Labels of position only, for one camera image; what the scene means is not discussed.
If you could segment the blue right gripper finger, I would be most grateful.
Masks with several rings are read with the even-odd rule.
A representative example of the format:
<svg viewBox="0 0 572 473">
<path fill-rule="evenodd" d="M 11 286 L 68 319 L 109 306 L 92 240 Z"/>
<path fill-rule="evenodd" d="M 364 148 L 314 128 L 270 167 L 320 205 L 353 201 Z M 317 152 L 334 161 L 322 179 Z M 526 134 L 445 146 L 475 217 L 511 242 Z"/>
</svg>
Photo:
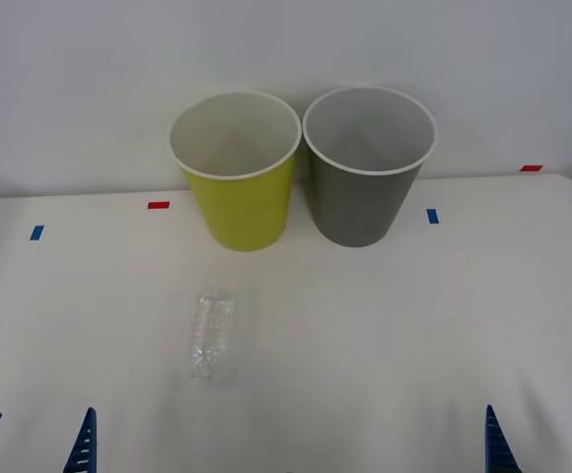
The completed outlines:
<svg viewBox="0 0 572 473">
<path fill-rule="evenodd" d="M 484 453 L 486 473 L 522 472 L 505 439 L 491 405 L 487 405 L 485 411 Z"/>
</svg>

